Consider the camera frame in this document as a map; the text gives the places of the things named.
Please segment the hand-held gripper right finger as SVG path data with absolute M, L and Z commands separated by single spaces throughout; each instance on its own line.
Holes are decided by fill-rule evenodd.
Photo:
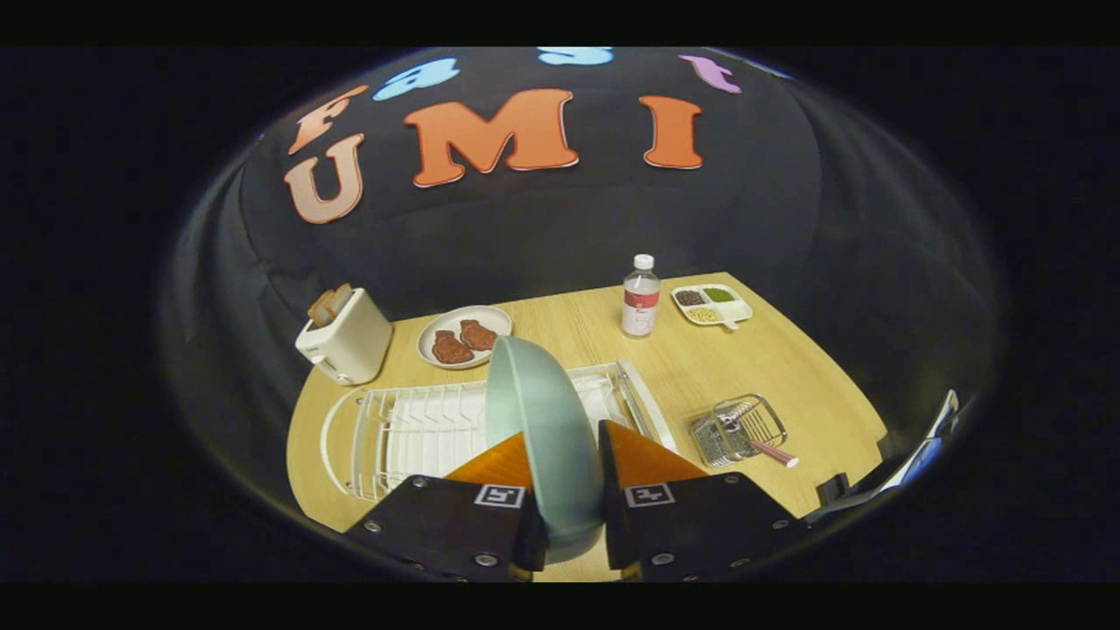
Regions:
M 725 581 L 767 569 L 809 525 L 740 472 L 708 474 L 620 423 L 600 420 L 605 553 L 625 581 Z

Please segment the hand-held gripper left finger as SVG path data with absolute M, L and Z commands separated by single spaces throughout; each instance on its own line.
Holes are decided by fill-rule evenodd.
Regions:
M 416 474 L 344 532 L 396 569 L 459 582 L 531 582 L 549 535 L 536 509 L 523 434 L 444 478 Z

